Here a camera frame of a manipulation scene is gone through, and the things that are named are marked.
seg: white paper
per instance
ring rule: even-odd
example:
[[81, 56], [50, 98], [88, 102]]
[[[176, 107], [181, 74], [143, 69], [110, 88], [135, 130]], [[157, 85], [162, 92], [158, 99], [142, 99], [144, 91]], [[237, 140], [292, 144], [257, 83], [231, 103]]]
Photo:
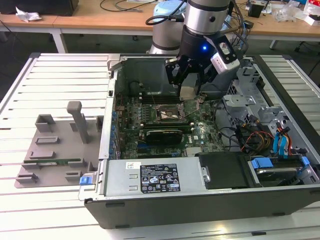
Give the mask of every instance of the white paper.
[[16, 16], [22, 20], [28, 23], [29, 21], [36, 21], [36, 20], [41, 20], [42, 17], [40, 17], [39, 13], [37, 12], [25, 12], [21, 11], [19, 8], [15, 7], [16, 9]]
[[299, 11], [297, 11], [296, 13], [295, 13], [295, 15], [294, 15], [294, 17], [296, 18], [296, 19], [300, 19], [300, 20], [305, 20], [306, 19], [306, 17], [307, 17], [308, 15], [305, 15], [304, 14], [304, 11], [302, 11], [302, 10], [300, 10], [299, 9]]
[[299, 5], [300, 5], [300, 2], [294, 1], [294, 0], [290, 0], [289, 3], [292, 3], [293, 6], [295, 6], [296, 8], [299, 7]]

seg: cable on desk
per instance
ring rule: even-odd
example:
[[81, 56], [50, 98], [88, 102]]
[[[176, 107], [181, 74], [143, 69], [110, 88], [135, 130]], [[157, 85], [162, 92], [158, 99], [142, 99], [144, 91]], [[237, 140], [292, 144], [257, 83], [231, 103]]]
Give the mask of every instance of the cable on desk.
[[100, 8], [102, 8], [103, 10], [106, 10], [108, 12], [127, 12], [129, 10], [133, 10], [133, 9], [136, 9], [136, 8], [139, 8], [139, 7], [142, 7], [144, 5], [147, 5], [147, 4], [152, 4], [154, 2], [156, 2], [157, 0], [154, 0], [154, 1], [150, 1], [150, 2], [146, 2], [146, 3], [143, 3], [143, 4], [140, 4], [138, 6], [134, 6], [134, 7], [130, 7], [130, 8], [123, 8], [118, 6], [119, 3], [122, 3], [122, 2], [125, 2], [126, 0], [121, 0], [121, 1], [118, 1], [115, 5], [116, 5], [116, 8], [118, 8], [118, 10], [113, 10], [113, 9], [108, 9], [108, 8], [105, 8], [102, 6], [102, 4], [105, 2], [106, 0], [102, 0], [102, 2], [100, 2]]
[[[157, 24], [161, 24], [161, 23], [163, 23], [163, 22], [166, 21], [166, 20], [171, 20], [171, 19], [172, 19], [172, 16], [182, 7], [182, 5], [183, 5], [186, 1], [187, 1], [187, 0], [182, 0], [181, 3], [179, 4], [179, 6], [178, 6], [172, 13], [170, 13], [170, 15], [168, 15], [168, 16], [166, 16], [166, 15], [158, 15], [158, 16], [149, 17], [149, 18], [145, 21], [145, 24], [148, 25], [148, 26], [154, 26], [154, 25], [157, 25]], [[152, 20], [155, 20], [155, 19], [162, 19], [162, 20], [151, 22]]]
[[316, 64], [313, 66], [313, 68], [311, 69], [311, 71], [309, 72], [308, 76], [310, 76], [313, 71], [316, 69], [316, 67], [320, 64], [320, 60], [316, 62]]

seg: blue latch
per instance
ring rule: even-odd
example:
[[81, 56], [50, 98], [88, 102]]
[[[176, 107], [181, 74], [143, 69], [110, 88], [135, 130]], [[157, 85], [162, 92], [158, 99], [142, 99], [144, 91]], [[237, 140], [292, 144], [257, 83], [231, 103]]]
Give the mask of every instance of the blue latch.
[[274, 167], [270, 158], [268, 157], [256, 157], [255, 159], [251, 160], [251, 163], [254, 169], [267, 169]]
[[302, 159], [301, 159], [302, 163], [304, 166], [307, 166], [310, 164], [308, 158], [306, 156], [303, 156]]
[[92, 184], [92, 176], [82, 176], [80, 177], [80, 186], [91, 185]]

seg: connector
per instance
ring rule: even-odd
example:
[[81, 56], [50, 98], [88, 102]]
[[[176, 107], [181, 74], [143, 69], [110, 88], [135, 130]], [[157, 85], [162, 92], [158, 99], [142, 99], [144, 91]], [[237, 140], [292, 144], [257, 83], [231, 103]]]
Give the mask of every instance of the connector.
[[243, 23], [246, 29], [252, 29], [255, 25], [252, 21], [248, 21], [248, 20], [245, 20]]
[[256, 116], [254, 116], [254, 115], [250, 115], [250, 116], [249, 116], [249, 120], [250, 120], [252, 123], [259, 123], [259, 122], [260, 122], [259, 119], [258, 119]]

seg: warning label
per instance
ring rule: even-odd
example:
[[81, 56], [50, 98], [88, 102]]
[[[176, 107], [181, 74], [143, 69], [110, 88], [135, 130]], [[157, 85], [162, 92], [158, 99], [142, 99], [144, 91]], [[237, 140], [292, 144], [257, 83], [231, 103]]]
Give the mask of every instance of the warning label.
[[141, 165], [140, 176], [144, 194], [180, 191], [177, 164]]

